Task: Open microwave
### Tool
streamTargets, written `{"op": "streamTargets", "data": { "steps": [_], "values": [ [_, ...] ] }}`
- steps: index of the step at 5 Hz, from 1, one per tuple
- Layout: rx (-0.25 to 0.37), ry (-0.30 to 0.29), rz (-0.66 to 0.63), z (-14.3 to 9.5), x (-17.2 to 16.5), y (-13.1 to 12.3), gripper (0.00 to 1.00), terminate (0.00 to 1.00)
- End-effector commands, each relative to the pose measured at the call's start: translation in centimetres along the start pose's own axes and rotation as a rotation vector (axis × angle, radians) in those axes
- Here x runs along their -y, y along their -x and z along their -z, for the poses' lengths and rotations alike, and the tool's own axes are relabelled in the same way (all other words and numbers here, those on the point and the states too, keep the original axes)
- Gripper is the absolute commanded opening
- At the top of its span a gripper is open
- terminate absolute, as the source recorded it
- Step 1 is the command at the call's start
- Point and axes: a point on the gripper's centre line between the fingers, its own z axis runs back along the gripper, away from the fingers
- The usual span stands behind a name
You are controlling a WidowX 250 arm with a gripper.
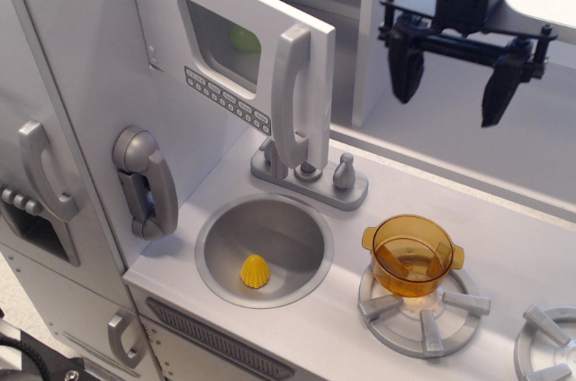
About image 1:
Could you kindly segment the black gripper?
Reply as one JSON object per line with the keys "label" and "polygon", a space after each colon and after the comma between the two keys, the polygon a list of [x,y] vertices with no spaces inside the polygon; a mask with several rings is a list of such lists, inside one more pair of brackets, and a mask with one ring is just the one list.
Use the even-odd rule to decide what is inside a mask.
{"label": "black gripper", "polygon": [[492,67],[481,102],[481,127],[497,125],[526,77],[545,72],[549,24],[524,26],[504,0],[381,0],[379,38],[388,49],[392,92],[415,95],[427,52]]}

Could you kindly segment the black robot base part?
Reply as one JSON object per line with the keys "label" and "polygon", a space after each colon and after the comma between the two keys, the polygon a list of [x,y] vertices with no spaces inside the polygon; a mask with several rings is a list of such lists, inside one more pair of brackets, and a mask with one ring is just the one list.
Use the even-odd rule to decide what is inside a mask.
{"label": "black robot base part", "polygon": [[63,356],[4,317],[1,312],[2,380],[91,380],[84,360]]}

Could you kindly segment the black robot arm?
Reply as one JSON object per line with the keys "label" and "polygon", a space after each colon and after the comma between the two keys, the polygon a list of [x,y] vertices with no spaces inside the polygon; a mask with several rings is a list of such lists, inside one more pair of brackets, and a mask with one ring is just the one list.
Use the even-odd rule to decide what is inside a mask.
{"label": "black robot arm", "polygon": [[518,86],[545,73],[558,37],[549,23],[524,21],[504,0],[381,0],[379,38],[388,50],[392,92],[404,104],[419,88],[427,52],[492,68],[482,126],[500,122]]}

